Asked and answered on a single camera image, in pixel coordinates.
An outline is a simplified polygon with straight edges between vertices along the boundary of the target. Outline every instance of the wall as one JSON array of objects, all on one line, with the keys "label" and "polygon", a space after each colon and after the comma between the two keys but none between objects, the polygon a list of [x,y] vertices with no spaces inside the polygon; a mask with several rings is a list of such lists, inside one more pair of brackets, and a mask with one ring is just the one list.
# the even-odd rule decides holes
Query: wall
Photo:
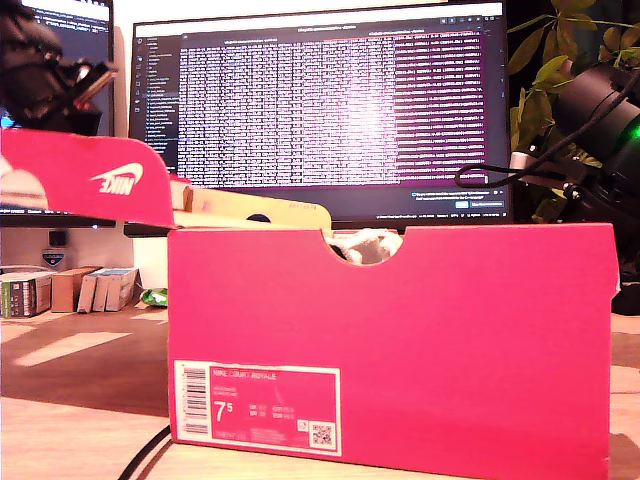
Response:
[{"label": "wall", "polygon": [[[3,228],[0,252],[2,265],[41,265],[42,250],[49,244],[45,228]],[[126,267],[133,265],[133,242],[116,228],[72,228],[69,245],[77,265]]]},{"label": "wall", "polygon": [[[157,0],[113,0],[115,63],[119,75],[115,81],[116,135],[128,135],[129,85],[131,69],[131,39],[133,23],[154,20],[183,20],[266,13],[359,8],[407,3],[434,3],[438,0],[235,0],[233,2],[209,2],[181,0],[158,2]],[[40,264],[40,253],[47,244],[45,229],[2,229],[0,256],[2,264]],[[166,239],[131,240],[122,234],[122,226],[116,229],[74,229],[70,242],[78,252],[78,264],[128,266],[134,264],[141,270],[146,288],[167,284]]]}]

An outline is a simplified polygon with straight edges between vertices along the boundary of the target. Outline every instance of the monitor bezel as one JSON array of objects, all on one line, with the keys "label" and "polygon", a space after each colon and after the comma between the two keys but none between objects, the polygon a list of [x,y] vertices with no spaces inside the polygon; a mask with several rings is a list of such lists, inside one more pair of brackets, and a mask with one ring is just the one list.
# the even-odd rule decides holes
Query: monitor bezel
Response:
[{"label": "monitor bezel", "polygon": [[8,213],[0,215],[2,228],[95,228],[116,226],[115,220],[65,213]]},{"label": "monitor bezel", "polygon": [[[510,129],[511,124],[509,121],[509,101],[507,94],[509,92],[509,75],[506,72],[506,66],[508,65],[508,51],[507,51],[507,11],[506,11],[506,0],[448,0],[445,2],[438,3],[425,3],[425,2],[415,2],[415,3],[407,3],[403,5],[385,5],[385,6],[377,6],[377,7],[365,7],[365,8],[342,8],[342,9],[328,9],[328,10],[314,10],[314,11],[287,11],[280,13],[267,13],[267,14],[257,14],[257,15],[235,15],[235,16],[227,16],[227,17],[208,17],[208,18],[183,18],[183,19],[175,19],[175,20],[155,20],[155,21],[146,21],[146,22],[134,22],[133,23],[133,35],[131,41],[131,72],[134,70],[134,55],[133,49],[135,40],[137,38],[136,31],[141,26],[146,25],[166,25],[166,24],[174,24],[174,23],[199,23],[199,22],[209,22],[209,21],[217,21],[217,20],[236,20],[236,19],[251,19],[251,18],[274,18],[274,17],[282,17],[282,16],[291,16],[291,15],[317,15],[323,13],[344,13],[344,12],[367,12],[367,11],[375,11],[375,10],[396,10],[396,9],[411,9],[416,7],[429,7],[429,6],[438,6],[438,5],[468,5],[468,4],[482,4],[482,3],[501,3],[503,18],[502,22],[502,36],[503,36],[503,44],[505,46],[503,51],[503,62],[505,65],[505,115],[504,115],[504,127],[505,127],[505,154],[507,158],[507,163],[509,163],[509,158],[511,155],[511,144],[510,144]],[[134,78],[133,75],[130,75],[130,87],[129,87],[129,95],[134,88]],[[128,136],[131,138],[131,118],[133,116],[133,103],[129,97],[129,117],[128,117]],[[334,230],[350,230],[350,229],[362,229],[362,228],[388,228],[394,229],[398,231],[404,231],[407,227],[413,226],[446,226],[446,225],[504,225],[514,223],[514,204],[513,204],[513,190],[512,186],[509,184],[504,187],[506,189],[507,195],[507,203],[508,203],[508,211],[506,212],[506,216],[500,217],[479,217],[479,218],[419,218],[419,219],[349,219],[349,220],[332,220],[332,229]],[[136,228],[136,236],[144,236],[145,228]],[[153,231],[153,229],[148,229],[149,236],[156,236],[154,233],[158,233]]]}]

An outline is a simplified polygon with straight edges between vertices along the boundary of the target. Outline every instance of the desk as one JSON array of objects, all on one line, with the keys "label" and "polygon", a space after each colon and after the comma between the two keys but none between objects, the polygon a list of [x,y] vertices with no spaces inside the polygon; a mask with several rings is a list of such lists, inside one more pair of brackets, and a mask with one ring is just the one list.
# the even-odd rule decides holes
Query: desk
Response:
[{"label": "desk", "polygon": [[[113,479],[168,424],[167,312],[2,322],[2,475]],[[611,479],[640,479],[640,317],[613,317]],[[142,480],[450,479],[163,441]]]}]

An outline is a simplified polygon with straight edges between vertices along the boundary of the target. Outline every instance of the barcode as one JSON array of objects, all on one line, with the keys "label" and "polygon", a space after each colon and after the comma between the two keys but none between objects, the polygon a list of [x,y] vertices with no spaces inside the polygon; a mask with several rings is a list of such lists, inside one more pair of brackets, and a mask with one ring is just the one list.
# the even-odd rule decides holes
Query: barcode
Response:
[{"label": "barcode", "polygon": [[178,436],[204,440],[211,433],[209,372],[202,362],[176,362]]},{"label": "barcode", "polygon": [[31,295],[29,293],[29,282],[22,282],[22,302],[25,317],[31,316]]},{"label": "barcode", "polygon": [[200,368],[184,369],[186,394],[185,416],[207,418],[207,372]]}]

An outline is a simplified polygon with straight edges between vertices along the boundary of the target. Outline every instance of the qr code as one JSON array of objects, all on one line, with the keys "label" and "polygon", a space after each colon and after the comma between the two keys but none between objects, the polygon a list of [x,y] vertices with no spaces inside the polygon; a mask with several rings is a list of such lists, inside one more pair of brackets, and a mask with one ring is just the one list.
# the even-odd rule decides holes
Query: qr code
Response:
[{"label": "qr code", "polygon": [[336,424],[330,422],[309,422],[309,442],[313,448],[335,450]]}]

